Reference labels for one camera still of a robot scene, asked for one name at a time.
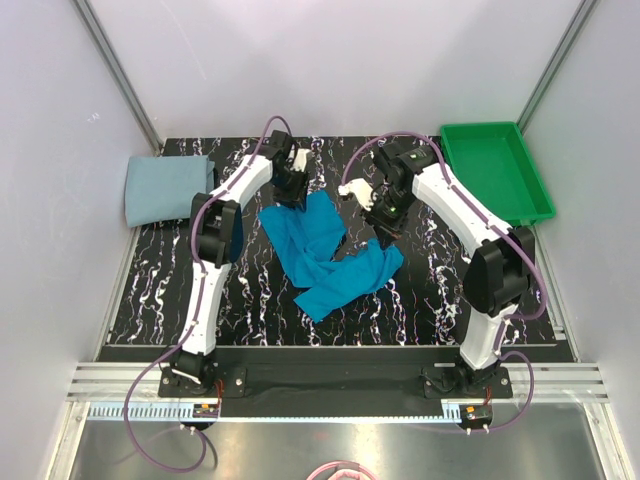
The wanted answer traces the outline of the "bright blue t shirt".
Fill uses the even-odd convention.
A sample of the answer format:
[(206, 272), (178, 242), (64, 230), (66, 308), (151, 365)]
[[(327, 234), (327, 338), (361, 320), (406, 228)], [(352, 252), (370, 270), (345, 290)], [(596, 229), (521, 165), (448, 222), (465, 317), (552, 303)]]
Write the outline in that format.
[(380, 290), (404, 263), (397, 247), (384, 249), (375, 238), (357, 254), (336, 260), (347, 229), (324, 191), (309, 195), (304, 211), (271, 206), (258, 218), (284, 273), (294, 287), (304, 290), (295, 298), (296, 305), (315, 323)]

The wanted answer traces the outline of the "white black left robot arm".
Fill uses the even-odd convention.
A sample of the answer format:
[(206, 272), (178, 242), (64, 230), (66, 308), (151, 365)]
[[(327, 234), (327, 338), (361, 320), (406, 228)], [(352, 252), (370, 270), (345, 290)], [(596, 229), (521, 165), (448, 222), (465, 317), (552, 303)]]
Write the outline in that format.
[(219, 187), (196, 195), (192, 201), (191, 297), (178, 345), (163, 359), (169, 363), (171, 374), (193, 395), (206, 395), (220, 385), (214, 365), (217, 321), (224, 285), (244, 248), (243, 210), (269, 184), (276, 203), (305, 211), (309, 183), (306, 164), (307, 151), (290, 133), (275, 130), (248, 150)]

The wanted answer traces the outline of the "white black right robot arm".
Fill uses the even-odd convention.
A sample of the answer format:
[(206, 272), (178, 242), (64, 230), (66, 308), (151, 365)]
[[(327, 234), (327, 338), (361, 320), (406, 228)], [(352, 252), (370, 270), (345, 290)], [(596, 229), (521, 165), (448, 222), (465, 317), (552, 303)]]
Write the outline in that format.
[(463, 279), (471, 313), (459, 355), (439, 378), (424, 378), (427, 387), (442, 396), (483, 394), (504, 359), (501, 347), (508, 324), (531, 284), (534, 236), (526, 227), (510, 228), (473, 197), (431, 139), (412, 150), (395, 142), (375, 146), (373, 163), (384, 175), (384, 191), (362, 178), (343, 181), (339, 191), (356, 197), (382, 247), (402, 235), (410, 206), (421, 201), (471, 256)]

